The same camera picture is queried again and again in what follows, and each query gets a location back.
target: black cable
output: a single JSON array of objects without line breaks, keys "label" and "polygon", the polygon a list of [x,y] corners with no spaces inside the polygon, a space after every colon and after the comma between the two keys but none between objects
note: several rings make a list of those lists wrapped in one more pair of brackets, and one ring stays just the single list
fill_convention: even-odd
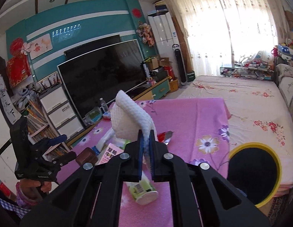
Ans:
[{"label": "black cable", "polygon": [[12,144],[11,139],[9,139],[1,148],[0,148],[0,155]]}]

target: barcode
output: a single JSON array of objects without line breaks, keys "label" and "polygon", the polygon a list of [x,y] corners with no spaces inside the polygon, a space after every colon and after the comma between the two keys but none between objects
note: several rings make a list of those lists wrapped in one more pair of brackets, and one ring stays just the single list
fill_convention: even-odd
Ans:
[{"label": "barcode", "polygon": [[137,193],[141,194],[144,192],[144,189],[141,187],[141,185],[139,183],[136,184],[136,188],[137,188]]}]

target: green and white cup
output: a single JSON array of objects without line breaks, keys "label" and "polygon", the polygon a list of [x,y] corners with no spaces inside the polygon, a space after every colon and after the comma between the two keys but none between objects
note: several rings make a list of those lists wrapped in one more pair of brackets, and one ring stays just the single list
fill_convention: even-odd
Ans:
[{"label": "green and white cup", "polygon": [[134,200],[139,205],[147,205],[155,201],[159,193],[156,191],[153,185],[151,185],[147,176],[142,172],[141,180],[138,183],[126,182]]}]

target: silver screw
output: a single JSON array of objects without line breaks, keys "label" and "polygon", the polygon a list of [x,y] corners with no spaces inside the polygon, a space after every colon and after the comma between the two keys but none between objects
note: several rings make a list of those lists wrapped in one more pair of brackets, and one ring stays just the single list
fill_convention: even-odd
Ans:
[{"label": "silver screw", "polygon": [[205,163],[205,162],[204,163],[201,163],[200,164],[200,168],[203,169],[203,170],[208,170],[209,169],[209,164],[208,163]]},{"label": "silver screw", "polygon": [[128,153],[122,153],[122,154],[120,154],[120,158],[121,159],[128,159],[129,158],[129,154]]},{"label": "silver screw", "polygon": [[166,159],[172,159],[174,156],[171,153],[166,153],[163,155],[163,157]]},{"label": "silver screw", "polygon": [[90,170],[92,168],[93,168],[93,164],[92,163],[85,163],[83,165],[83,169],[85,169],[85,170]]}]

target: pink snack package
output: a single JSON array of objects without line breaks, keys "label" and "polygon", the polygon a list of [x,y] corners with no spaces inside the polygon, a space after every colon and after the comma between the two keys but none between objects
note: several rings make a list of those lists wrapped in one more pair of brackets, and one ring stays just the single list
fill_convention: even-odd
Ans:
[{"label": "pink snack package", "polygon": [[117,154],[121,154],[121,153],[123,153],[123,150],[121,148],[118,148],[114,144],[109,143],[109,145],[107,146],[104,154],[102,155],[98,165],[103,164],[103,163],[107,163],[112,157],[114,157]]}]

